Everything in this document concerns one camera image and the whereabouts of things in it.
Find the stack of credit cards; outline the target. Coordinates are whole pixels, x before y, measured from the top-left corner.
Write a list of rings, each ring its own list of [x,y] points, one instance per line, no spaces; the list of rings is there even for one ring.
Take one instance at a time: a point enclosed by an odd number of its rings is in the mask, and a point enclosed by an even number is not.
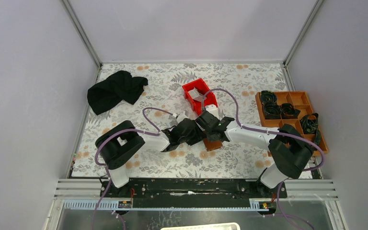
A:
[[[196,88],[188,91],[189,96],[193,101],[202,102],[206,99],[206,97],[200,93]]]

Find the brown leather card holder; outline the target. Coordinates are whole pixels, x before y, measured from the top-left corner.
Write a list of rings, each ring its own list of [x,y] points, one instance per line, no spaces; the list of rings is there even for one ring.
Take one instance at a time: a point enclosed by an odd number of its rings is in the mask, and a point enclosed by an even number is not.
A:
[[[203,143],[207,151],[214,151],[223,146],[221,141],[209,141],[207,138],[203,140]]]

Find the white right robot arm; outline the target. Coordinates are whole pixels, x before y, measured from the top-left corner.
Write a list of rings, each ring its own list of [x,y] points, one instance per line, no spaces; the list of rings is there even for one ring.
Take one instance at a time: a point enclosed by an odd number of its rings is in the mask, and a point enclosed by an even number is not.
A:
[[[196,123],[211,141],[251,144],[271,153],[274,163],[265,169],[256,183],[259,196],[270,196],[282,181],[298,179],[314,153],[310,143],[291,125],[282,127],[241,126],[234,118],[218,119],[204,111]]]

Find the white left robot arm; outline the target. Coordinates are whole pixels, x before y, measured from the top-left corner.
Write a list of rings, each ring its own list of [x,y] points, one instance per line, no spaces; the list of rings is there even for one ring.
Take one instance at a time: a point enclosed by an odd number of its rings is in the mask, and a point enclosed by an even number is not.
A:
[[[116,196],[123,197],[128,194],[130,186],[125,164],[136,152],[170,152],[183,143],[192,146],[205,138],[206,134],[189,118],[158,133],[136,129],[131,121],[126,120],[100,136],[95,145],[109,171],[112,180],[111,191]]]

